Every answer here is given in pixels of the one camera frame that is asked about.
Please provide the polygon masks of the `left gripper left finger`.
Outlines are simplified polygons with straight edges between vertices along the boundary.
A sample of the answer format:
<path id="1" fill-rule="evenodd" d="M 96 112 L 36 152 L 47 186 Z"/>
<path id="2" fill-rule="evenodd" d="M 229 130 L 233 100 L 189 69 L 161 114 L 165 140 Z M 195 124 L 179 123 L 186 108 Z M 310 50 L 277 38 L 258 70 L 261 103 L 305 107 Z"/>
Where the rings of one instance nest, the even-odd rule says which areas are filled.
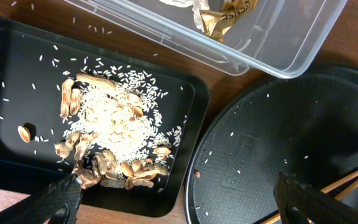
<path id="1" fill-rule="evenodd" d="M 70 174 L 0 212 L 0 224 L 76 223 L 82 181 Z"/>

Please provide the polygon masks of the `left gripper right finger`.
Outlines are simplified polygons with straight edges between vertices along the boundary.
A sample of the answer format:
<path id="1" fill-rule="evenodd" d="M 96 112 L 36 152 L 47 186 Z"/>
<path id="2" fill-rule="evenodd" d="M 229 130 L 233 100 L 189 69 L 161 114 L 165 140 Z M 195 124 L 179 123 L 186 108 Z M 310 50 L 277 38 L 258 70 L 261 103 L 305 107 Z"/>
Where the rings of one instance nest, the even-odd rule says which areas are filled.
<path id="1" fill-rule="evenodd" d="M 282 223 L 358 223 L 358 211 L 310 185 L 279 173 L 273 190 Z"/>

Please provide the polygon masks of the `rice and peanut shells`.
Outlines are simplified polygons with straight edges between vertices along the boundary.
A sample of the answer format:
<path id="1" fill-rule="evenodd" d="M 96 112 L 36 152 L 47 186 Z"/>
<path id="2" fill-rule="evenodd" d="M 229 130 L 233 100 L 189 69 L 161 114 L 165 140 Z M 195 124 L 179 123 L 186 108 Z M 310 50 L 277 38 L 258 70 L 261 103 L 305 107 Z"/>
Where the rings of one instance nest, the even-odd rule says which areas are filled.
<path id="1" fill-rule="evenodd" d="M 185 84 L 139 67 L 43 39 L 0 38 L 0 140 L 12 161 L 67 169 L 113 153 L 123 164 L 172 167 L 184 120 L 173 87 Z"/>

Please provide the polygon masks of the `gold brown snack wrapper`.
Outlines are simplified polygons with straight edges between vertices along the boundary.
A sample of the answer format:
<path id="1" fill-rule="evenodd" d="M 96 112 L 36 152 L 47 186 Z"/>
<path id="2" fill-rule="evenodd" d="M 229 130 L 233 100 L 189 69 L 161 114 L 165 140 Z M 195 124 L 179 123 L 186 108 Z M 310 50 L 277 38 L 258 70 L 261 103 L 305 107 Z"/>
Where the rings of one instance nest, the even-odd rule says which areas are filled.
<path id="1" fill-rule="evenodd" d="M 245 14 L 253 11 L 258 0 L 224 1 L 220 11 L 200 10 L 205 34 L 218 42 L 223 42 L 225 33 Z"/>

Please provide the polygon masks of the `white tissue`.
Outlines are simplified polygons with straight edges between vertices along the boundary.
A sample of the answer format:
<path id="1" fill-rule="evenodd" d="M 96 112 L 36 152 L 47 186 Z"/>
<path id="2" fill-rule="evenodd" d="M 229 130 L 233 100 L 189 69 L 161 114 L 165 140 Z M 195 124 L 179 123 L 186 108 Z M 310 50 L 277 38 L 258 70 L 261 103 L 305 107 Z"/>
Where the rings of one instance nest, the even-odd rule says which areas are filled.
<path id="1" fill-rule="evenodd" d="M 193 21 L 197 29 L 204 32 L 203 21 L 201 18 L 200 10 L 210 10 L 208 0 L 159 0 L 160 2 L 176 6 L 176 7 L 191 7 L 193 11 Z"/>

